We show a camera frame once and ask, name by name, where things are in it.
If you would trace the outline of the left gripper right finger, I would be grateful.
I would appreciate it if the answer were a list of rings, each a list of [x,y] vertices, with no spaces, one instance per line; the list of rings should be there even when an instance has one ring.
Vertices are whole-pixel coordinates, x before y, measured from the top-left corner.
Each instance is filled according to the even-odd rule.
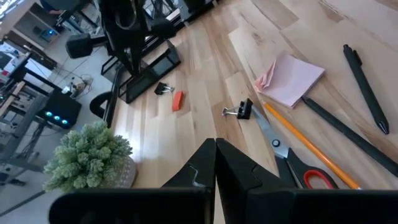
[[[221,190],[280,190],[292,189],[263,166],[252,160],[225,139],[216,139],[216,176]]]

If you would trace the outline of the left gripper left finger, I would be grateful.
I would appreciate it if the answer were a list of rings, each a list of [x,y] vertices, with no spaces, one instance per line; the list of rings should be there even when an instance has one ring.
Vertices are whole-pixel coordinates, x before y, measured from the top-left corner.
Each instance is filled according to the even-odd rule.
[[[206,139],[183,167],[162,187],[215,188],[216,142]]]

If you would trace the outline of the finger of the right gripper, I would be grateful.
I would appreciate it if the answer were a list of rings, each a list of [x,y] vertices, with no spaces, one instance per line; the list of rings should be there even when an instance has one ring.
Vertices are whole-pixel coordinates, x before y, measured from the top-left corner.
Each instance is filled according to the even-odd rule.
[[[119,51],[119,60],[121,61],[121,63],[124,65],[124,67],[129,73],[134,73],[130,56],[131,56],[131,50],[129,47],[121,49]]]
[[[144,45],[133,46],[133,74],[138,75],[141,71],[142,51]]]

